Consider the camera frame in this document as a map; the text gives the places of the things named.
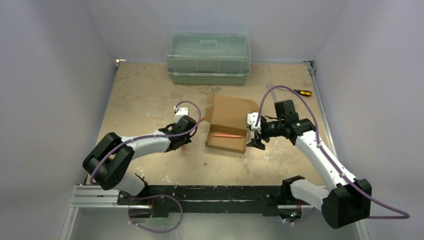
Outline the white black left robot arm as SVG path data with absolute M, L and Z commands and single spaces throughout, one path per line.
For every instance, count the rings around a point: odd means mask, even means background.
M 129 194 L 138 205 L 149 199 L 147 183 L 128 172 L 132 160 L 155 153 L 175 151 L 191 142 L 196 121 L 184 115 L 165 128 L 135 137 L 107 133 L 82 162 L 83 169 L 103 190 L 117 189 Z

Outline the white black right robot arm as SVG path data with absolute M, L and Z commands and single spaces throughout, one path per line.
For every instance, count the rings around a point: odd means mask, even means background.
M 363 194 L 372 193 L 371 184 L 366 179 L 357 179 L 328 152 L 314 124 L 299 118 L 292 100 L 276 102 L 274 107 L 277 117 L 272 121 L 258 112 L 247 114 L 247 127 L 254 132 L 247 146 L 265 150 L 263 141 L 284 137 L 307 157 L 325 184 L 317 186 L 298 175 L 282 181 L 276 198 L 288 204 L 296 200 L 309 203 L 321 211 L 333 229 L 368 218 L 371 201 Z

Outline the brown cardboard box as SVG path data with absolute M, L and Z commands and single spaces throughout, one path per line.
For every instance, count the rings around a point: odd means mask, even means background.
M 258 112 L 258 104 L 250 99 L 215 94 L 207 99 L 204 121 L 209 123 L 205 141 L 208 148 L 239 154 L 246 152 L 249 138 L 247 114 Z M 243 138 L 213 137 L 213 134 L 240 135 Z

